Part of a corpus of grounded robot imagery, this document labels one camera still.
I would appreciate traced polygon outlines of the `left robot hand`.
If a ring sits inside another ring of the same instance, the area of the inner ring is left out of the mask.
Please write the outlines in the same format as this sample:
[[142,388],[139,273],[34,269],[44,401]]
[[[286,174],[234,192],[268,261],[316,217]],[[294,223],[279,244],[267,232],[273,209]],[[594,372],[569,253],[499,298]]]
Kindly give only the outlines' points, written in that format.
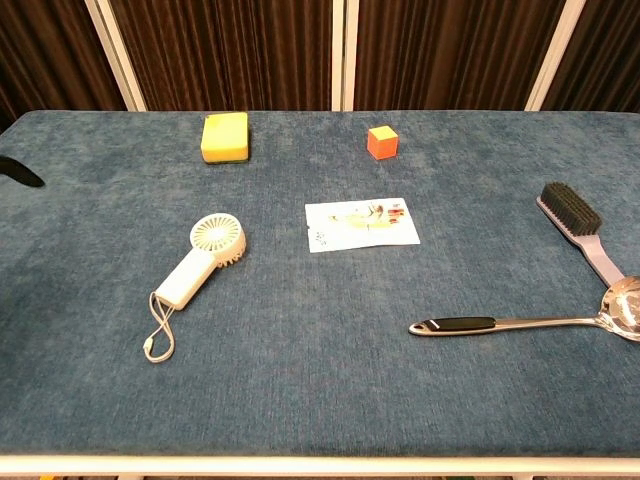
[[45,186],[44,180],[35,172],[21,162],[5,155],[0,157],[0,171],[2,175],[22,185],[32,188],[42,188]]

